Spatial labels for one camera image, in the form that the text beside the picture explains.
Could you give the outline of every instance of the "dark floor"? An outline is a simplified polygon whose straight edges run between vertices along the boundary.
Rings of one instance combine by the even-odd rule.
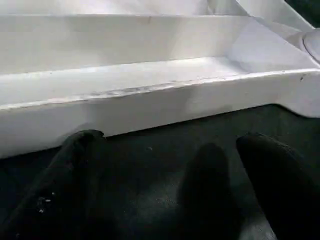
[[[320,28],[319,0],[285,0],[315,28]]]
[[[269,135],[299,150],[308,160],[310,173],[317,179],[320,119],[304,118],[277,105],[110,137],[110,158],[117,163],[113,188],[122,191],[105,200],[113,205],[117,221],[125,229],[123,239],[142,239],[142,226],[148,224],[152,229],[151,226],[162,224],[159,222],[164,215],[170,216],[186,163],[201,145],[209,142],[221,146],[229,158],[232,191],[246,218],[240,239],[273,239],[235,147],[237,137],[247,132]],[[58,150],[1,161],[0,221],[20,190],[31,183]]]

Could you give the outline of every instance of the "white panel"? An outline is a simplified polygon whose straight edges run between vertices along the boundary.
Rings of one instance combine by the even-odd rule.
[[[303,77],[315,72],[294,70],[230,76],[220,81],[196,80],[152,90],[131,89],[118,97],[102,94],[94,96],[96,100],[92,96],[78,103],[2,110],[0,158],[56,147],[83,129],[98,129],[109,136],[279,103],[288,90],[300,85]],[[286,107],[292,105],[295,103],[289,102]]]
[[[206,15],[207,0],[0,0],[0,14]]]
[[[310,56],[279,35],[250,21],[232,45],[227,57],[249,72],[316,68]]]
[[[50,99],[246,74],[225,57],[0,75],[0,109]]]
[[[221,57],[241,16],[0,16],[0,73]]]
[[[235,0],[249,15],[284,24],[307,32],[314,27],[301,17],[285,0]]]

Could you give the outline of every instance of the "black mat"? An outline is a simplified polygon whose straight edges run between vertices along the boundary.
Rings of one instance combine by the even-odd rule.
[[[267,105],[109,138],[112,174],[105,204],[112,206],[123,239],[163,239],[176,218],[177,188],[186,163],[203,144],[221,146],[229,159],[232,193],[244,216],[240,239],[272,239],[239,159],[235,140],[260,132],[291,145],[308,160],[315,179],[320,166],[320,119],[297,116]],[[17,194],[48,165],[58,149],[30,153],[1,161],[0,217]]]

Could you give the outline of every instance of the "white structure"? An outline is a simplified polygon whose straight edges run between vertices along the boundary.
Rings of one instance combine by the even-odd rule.
[[[320,117],[319,35],[282,0],[82,2],[0,1],[0,158],[272,103]]]

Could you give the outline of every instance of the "white surface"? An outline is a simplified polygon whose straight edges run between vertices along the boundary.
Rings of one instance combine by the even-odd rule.
[[[320,29],[307,32],[303,37],[303,44],[314,60],[320,64]]]
[[[207,0],[0,0],[0,14],[206,15]]]
[[[320,117],[319,84],[309,82],[314,74],[318,80],[320,71],[315,69],[252,73],[128,89],[118,96],[96,94],[79,102],[3,109],[0,158],[56,147],[79,130],[98,129],[110,136],[271,103]],[[284,99],[299,89],[298,94],[307,93],[303,97],[308,102],[294,95]]]
[[[0,16],[0,158],[272,103],[320,117],[320,68],[259,21]]]
[[[0,74],[222,57],[244,16],[0,16]]]
[[[285,0],[236,0],[249,15],[284,24],[303,32],[314,27],[301,17]]]
[[[246,73],[237,62],[226,57],[202,57],[3,75],[0,76],[0,109],[14,104]]]

